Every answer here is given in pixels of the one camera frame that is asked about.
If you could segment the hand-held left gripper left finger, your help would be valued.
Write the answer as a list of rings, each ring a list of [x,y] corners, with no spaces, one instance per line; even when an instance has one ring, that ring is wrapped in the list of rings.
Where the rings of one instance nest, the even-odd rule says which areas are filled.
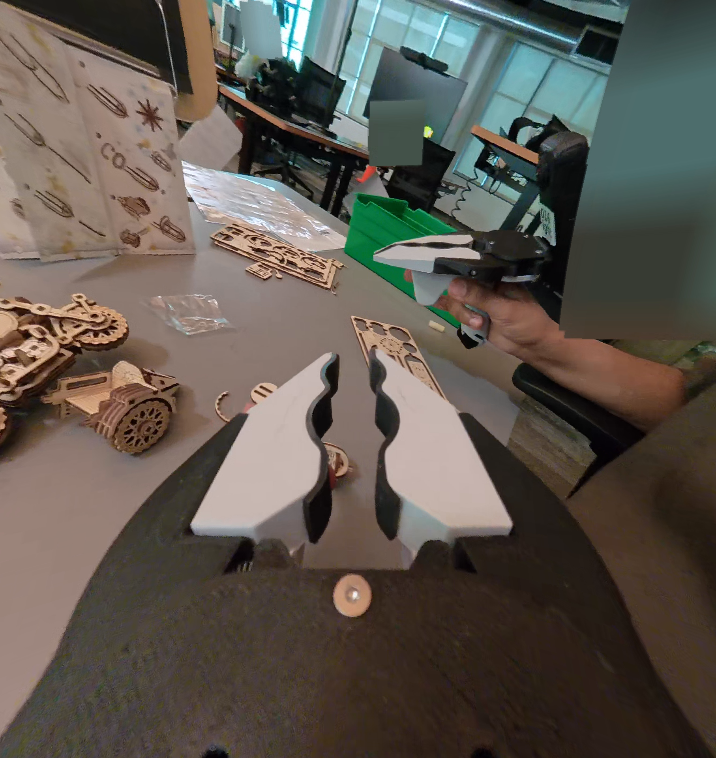
[[[247,413],[191,521],[199,537],[317,544],[332,514],[328,453],[340,359],[325,353]]]

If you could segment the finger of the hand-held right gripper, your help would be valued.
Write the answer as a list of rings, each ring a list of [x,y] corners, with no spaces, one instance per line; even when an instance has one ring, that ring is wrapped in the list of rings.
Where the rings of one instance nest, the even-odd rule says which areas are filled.
[[[375,263],[412,272],[414,297],[423,306],[433,306],[450,282],[462,275],[435,272],[437,259],[463,260],[467,268],[470,261],[480,261],[481,254],[471,242],[395,242],[373,255]]]
[[[472,234],[445,233],[403,240],[394,243],[392,250],[402,250],[403,254],[410,254],[409,251],[414,249],[442,250],[442,254],[463,254],[463,250],[471,250],[471,254],[479,254],[476,243],[477,238]]]

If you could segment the small wood-top standing desk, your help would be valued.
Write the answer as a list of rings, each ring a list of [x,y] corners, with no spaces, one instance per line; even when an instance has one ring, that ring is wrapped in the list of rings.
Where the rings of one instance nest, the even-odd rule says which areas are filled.
[[[520,146],[507,137],[496,135],[481,126],[474,125],[470,129],[470,133],[483,146],[490,148],[508,169],[525,178],[525,185],[520,190],[518,200],[500,226],[503,231],[514,231],[521,224],[524,216],[530,212],[534,201],[538,198],[539,188],[536,183],[536,170],[539,156],[533,150]]]

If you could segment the long wood-top office desk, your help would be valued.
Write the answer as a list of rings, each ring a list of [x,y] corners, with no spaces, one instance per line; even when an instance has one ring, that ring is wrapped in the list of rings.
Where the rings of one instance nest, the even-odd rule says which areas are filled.
[[[225,101],[224,108],[231,107],[235,114],[245,120],[238,173],[253,174],[255,150],[264,138],[274,139],[288,152],[324,159],[330,167],[320,205],[338,217],[353,175],[358,170],[366,169],[369,164],[368,151],[344,139],[331,138],[317,130],[280,118],[261,105],[247,100],[241,90],[218,83],[218,93],[219,98]]]

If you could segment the green plastic bin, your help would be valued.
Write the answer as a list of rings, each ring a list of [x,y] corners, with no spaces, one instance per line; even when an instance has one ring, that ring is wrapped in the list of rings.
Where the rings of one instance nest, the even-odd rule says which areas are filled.
[[[454,228],[422,210],[414,210],[403,200],[358,193],[344,251],[410,298],[412,283],[399,268],[375,263],[373,255],[384,247],[421,236],[452,233]]]

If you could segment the small round wooden piece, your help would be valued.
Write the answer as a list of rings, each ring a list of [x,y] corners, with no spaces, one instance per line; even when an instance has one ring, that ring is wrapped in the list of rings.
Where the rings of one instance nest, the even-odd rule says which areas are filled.
[[[328,465],[333,471],[335,479],[341,480],[348,476],[353,471],[353,468],[351,460],[345,451],[341,447],[327,441],[323,444],[328,454]]]

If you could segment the narrow wooden puzzle sheet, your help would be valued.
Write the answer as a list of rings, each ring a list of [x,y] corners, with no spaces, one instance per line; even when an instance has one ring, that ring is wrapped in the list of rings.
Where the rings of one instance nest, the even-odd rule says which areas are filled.
[[[404,371],[409,372],[421,384],[428,387],[430,392],[439,395],[446,403],[448,402],[409,332],[402,327],[363,317],[351,316],[351,323],[369,368],[369,384],[376,397],[375,416],[377,422],[390,422],[393,418],[399,420],[400,412],[393,399],[382,393],[382,381],[385,378],[382,370],[386,367],[383,362],[379,362],[378,367],[374,366],[373,353],[387,355]]]

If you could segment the large wooden puzzle sheet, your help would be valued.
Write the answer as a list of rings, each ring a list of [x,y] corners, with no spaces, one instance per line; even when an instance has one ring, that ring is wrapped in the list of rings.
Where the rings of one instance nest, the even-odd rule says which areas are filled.
[[[260,261],[268,265],[278,277],[287,274],[330,291],[333,290],[337,272],[345,267],[339,260],[301,250],[241,221],[232,222],[211,233],[210,241],[253,263]]]

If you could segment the wooden sidecar model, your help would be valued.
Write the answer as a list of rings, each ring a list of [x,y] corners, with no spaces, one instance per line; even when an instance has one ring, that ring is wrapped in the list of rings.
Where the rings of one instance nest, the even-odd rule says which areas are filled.
[[[136,455],[168,431],[179,388],[173,376],[121,361],[108,371],[59,379],[41,402],[57,407],[61,419],[82,414],[82,427],[115,450]]]

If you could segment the large black monitor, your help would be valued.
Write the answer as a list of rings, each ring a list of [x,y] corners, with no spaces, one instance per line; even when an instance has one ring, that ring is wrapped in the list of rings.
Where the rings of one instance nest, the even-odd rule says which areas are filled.
[[[369,122],[369,165],[420,165],[424,138],[441,141],[466,88],[466,81],[383,49],[363,110]]]

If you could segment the black webcam bar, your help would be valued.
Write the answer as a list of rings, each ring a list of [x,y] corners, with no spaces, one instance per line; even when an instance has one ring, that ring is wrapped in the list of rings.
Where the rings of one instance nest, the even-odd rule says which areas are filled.
[[[446,74],[448,72],[448,64],[431,58],[423,52],[410,49],[406,46],[401,46],[399,52],[406,60],[413,62],[414,64],[418,64],[426,70],[435,71],[442,74]]]

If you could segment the black mesh office chair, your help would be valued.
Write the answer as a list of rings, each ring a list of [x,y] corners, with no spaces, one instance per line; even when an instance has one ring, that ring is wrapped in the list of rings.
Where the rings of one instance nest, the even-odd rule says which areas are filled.
[[[294,113],[329,129],[346,83],[305,55],[296,78]]]

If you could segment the silver ventilation ducts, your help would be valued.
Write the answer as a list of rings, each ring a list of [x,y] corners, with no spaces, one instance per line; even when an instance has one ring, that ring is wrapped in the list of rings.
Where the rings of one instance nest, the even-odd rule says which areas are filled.
[[[630,2],[435,1],[432,4],[483,21],[524,42],[610,65]]]

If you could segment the tan rounded board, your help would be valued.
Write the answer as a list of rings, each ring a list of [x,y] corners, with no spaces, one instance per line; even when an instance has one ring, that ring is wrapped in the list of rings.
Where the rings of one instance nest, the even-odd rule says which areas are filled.
[[[214,57],[218,40],[213,2],[178,1],[192,94],[179,93],[174,112],[179,121],[207,118],[218,99]]]

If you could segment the black framed screen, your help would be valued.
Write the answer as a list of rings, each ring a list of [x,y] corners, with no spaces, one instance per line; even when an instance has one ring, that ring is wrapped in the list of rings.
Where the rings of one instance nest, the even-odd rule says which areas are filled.
[[[9,4],[153,66],[192,94],[179,1],[9,1]]]

